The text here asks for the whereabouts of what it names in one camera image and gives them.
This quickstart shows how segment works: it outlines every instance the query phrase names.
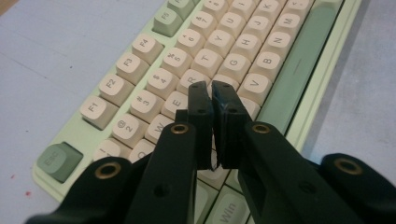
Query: sage green keycap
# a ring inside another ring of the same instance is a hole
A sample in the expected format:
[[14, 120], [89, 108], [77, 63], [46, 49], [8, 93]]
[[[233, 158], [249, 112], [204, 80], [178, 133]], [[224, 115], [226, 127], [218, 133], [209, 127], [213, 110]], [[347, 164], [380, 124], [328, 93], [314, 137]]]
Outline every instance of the sage green keycap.
[[286, 132], [341, 2], [317, 0], [312, 6], [257, 120], [273, 124], [282, 133]]
[[154, 16], [152, 31], [172, 37], [180, 28], [183, 20], [168, 7], [160, 8]]
[[64, 182], [71, 175], [82, 154], [66, 143], [51, 145], [37, 160], [37, 166], [59, 182]]

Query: mechanical keyboard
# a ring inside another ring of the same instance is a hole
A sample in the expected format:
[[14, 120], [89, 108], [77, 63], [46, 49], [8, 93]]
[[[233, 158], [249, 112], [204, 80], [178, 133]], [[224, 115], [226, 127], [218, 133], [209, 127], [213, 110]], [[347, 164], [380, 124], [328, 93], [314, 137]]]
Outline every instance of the mechanical keyboard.
[[[234, 87], [301, 150], [361, 0], [167, 0], [37, 159], [61, 201], [92, 162], [149, 154], [188, 87]], [[236, 170], [199, 171], [195, 223], [253, 223]]]

